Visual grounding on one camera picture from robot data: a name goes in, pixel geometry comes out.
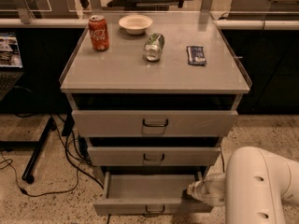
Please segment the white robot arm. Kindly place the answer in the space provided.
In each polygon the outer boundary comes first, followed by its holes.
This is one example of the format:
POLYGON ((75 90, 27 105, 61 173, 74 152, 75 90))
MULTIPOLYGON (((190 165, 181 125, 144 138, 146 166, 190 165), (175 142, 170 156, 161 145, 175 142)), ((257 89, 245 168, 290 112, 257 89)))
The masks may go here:
POLYGON ((225 208, 225 224, 285 224, 282 203, 299 204, 299 162, 258 147, 233 152, 224 174, 191 183, 187 194, 225 208))

